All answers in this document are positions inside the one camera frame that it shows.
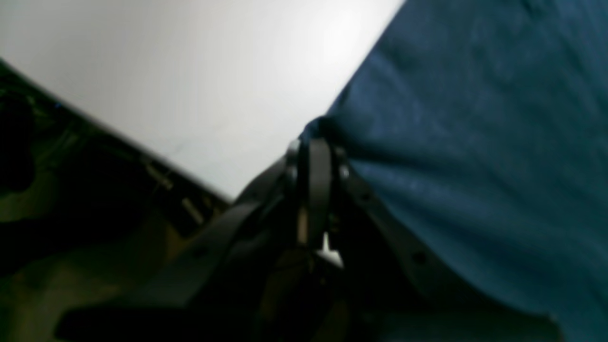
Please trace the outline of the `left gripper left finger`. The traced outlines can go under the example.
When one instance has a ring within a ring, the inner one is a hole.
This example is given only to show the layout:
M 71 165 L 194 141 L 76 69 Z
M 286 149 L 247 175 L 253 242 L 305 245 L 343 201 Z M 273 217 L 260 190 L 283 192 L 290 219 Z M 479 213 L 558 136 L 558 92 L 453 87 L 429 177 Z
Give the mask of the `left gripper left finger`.
M 293 141 L 217 221 L 149 282 L 69 310 L 66 342 L 310 342 L 313 141 Z

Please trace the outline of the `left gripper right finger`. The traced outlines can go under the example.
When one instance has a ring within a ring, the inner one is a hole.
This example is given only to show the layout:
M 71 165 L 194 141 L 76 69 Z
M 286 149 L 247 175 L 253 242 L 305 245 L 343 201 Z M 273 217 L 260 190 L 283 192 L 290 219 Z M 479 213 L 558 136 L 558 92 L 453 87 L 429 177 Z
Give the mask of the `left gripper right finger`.
M 309 143 L 309 246 L 334 247 L 359 297 L 359 340 L 370 342 L 561 342 L 545 316 L 486 296 L 451 270 L 389 213 L 343 149 Z

